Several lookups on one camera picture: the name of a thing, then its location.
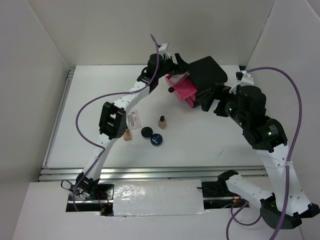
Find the floral clear makeup box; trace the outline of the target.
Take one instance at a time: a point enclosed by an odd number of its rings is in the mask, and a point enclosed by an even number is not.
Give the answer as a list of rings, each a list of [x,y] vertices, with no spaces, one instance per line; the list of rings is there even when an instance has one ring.
[[[172,75],[169,79],[173,86],[177,85],[180,82],[183,82],[189,76],[188,72],[184,72],[183,74]]]

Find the pink top drawer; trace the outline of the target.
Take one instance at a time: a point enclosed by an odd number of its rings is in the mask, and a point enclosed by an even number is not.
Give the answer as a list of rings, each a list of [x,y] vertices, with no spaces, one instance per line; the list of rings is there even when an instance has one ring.
[[[170,79],[168,78],[169,75],[165,77],[167,84],[169,85],[168,91],[170,93],[175,93],[176,96],[181,100],[184,101],[188,97],[194,96],[196,98],[196,93],[198,91],[197,87],[193,84],[193,82],[189,79],[189,76],[184,80],[179,82],[176,85],[172,85]]]

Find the black drawer organizer case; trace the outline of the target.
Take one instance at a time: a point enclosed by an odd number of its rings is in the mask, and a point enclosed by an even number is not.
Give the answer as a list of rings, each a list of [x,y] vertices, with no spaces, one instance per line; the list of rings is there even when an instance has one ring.
[[[204,97],[214,85],[224,85],[228,81],[227,73],[211,56],[189,63],[188,78],[197,88],[197,93],[195,94],[197,106],[201,106],[200,99]]]

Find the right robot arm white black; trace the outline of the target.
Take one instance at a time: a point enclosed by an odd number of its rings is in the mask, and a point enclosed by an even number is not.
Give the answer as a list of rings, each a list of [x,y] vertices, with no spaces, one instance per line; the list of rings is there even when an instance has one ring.
[[[281,123],[266,115],[266,95],[253,85],[237,86],[236,93],[231,93],[230,87],[216,84],[201,105],[206,107],[214,100],[218,101],[214,113],[230,117],[241,127],[244,138],[261,158],[273,188],[272,192],[261,189],[237,171],[228,170],[218,176],[218,192],[223,196],[234,193],[249,201],[272,229],[277,227],[283,211],[286,186],[289,191],[282,230],[294,229],[304,218],[318,215],[319,206],[306,197],[293,165],[288,162],[288,139]]]

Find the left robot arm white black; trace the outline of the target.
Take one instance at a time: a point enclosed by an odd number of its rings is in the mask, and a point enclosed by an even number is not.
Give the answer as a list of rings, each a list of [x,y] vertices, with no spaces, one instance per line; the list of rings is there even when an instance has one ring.
[[[121,97],[114,102],[105,102],[102,106],[99,119],[99,142],[94,143],[81,132],[79,118],[82,111],[89,104],[112,96],[111,93],[99,96],[86,103],[76,115],[75,126],[79,135],[88,143],[95,146],[88,164],[76,178],[73,187],[73,197],[77,191],[86,199],[91,200],[98,194],[98,182],[100,180],[103,165],[108,154],[117,139],[121,138],[127,129],[127,112],[143,98],[147,97],[159,84],[159,79],[165,75],[179,75],[187,71],[189,65],[176,53],[176,63],[171,57],[154,53],[150,55],[147,66],[141,71],[133,87],[127,92],[116,92]]]

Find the square foundation bottle black cap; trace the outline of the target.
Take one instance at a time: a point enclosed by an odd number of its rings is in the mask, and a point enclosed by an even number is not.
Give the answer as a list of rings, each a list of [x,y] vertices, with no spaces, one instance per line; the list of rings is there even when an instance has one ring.
[[[166,127],[166,125],[167,125],[167,120],[164,115],[161,115],[160,118],[158,119],[158,127],[163,130]]]

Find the blue lid F powder jar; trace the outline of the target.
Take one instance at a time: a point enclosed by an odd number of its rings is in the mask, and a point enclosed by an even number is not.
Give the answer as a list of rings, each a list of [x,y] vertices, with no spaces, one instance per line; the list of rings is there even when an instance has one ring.
[[[150,143],[154,147],[159,147],[163,143],[163,137],[159,133],[154,133],[150,137]]]

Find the black lid powder jar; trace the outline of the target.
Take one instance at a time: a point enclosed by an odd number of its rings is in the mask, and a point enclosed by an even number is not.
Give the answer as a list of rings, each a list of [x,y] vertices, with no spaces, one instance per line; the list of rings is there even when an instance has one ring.
[[[141,133],[141,136],[147,140],[147,139],[150,139],[151,136],[153,135],[153,129],[149,126],[146,126],[141,129],[140,133]]]

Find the BB foundation pump bottle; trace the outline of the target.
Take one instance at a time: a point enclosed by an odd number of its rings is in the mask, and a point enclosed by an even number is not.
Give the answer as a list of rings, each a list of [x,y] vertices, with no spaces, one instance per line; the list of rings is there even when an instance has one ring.
[[[124,138],[125,141],[131,141],[132,140],[132,133],[131,133],[129,128],[125,129],[123,138]]]

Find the white foil-taped board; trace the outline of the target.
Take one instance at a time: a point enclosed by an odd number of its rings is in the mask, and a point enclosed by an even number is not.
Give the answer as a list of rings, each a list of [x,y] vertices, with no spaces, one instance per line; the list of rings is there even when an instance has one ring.
[[[185,216],[205,213],[201,181],[118,181],[113,214],[123,217]]]

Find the aluminium left rail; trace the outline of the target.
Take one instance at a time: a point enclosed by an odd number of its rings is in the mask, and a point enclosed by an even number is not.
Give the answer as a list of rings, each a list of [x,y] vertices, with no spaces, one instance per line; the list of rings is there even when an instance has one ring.
[[[58,111],[57,111],[57,114],[55,117],[54,125],[53,125],[52,131],[51,131],[51,135],[49,138],[48,146],[46,149],[46,153],[45,153],[41,168],[46,168],[48,166],[48,161],[50,160],[51,151],[52,151],[53,145],[55,143],[56,135],[57,135],[57,132],[59,129],[60,121],[61,121],[64,107],[65,107],[65,104],[67,101],[67,97],[68,97],[70,86],[71,86],[71,83],[72,83],[72,80],[74,77],[74,73],[75,73],[75,69],[73,68],[73,69],[70,69],[66,75],[64,89],[63,89],[62,96],[61,96],[61,99],[59,102]]]

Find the aluminium rail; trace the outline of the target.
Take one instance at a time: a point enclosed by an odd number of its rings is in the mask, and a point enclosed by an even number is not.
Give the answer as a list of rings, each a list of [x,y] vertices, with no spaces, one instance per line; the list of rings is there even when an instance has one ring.
[[[205,167],[150,167],[150,168],[103,168],[100,174],[102,182],[201,179],[211,180],[218,175],[235,170],[244,177],[266,177],[263,166],[205,166]],[[39,182],[74,181],[81,173],[79,168],[42,168]]]
[[[73,69],[70,69],[66,75],[64,89],[63,89],[62,96],[61,96],[61,99],[59,102],[58,111],[57,111],[57,114],[55,117],[54,125],[53,125],[52,131],[51,131],[51,135],[49,138],[48,146],[46,149],[46,153],[45,153],[41,168],[46,168],[48,166],[48,161],[50,160],[51,151],[52,151],[53,145],[55,143],[56,135],[57,135],[57,132],[59,129],[60,121],[61,121],[64,107],[65,107],[65,104],[67,101],[67,97],[68,97],[70,86],[71,86],[71,83],[72,83],[72,80],[74,77],[74,73],[75,73],[75,69],[73,68]]]

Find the aluminium front rail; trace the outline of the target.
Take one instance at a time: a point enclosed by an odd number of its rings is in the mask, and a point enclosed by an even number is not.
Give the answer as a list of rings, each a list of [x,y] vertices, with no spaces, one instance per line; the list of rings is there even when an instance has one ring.
[[[103,168],[100,174],[102,182],[201,179],[211,180],[218,175],[235,170],[244,177],[266,177],[263,166],[205,166],[205,167],[150,167],[150,168]],[[81,173],[79,168],[42,168],[39,182],[74,181]]]

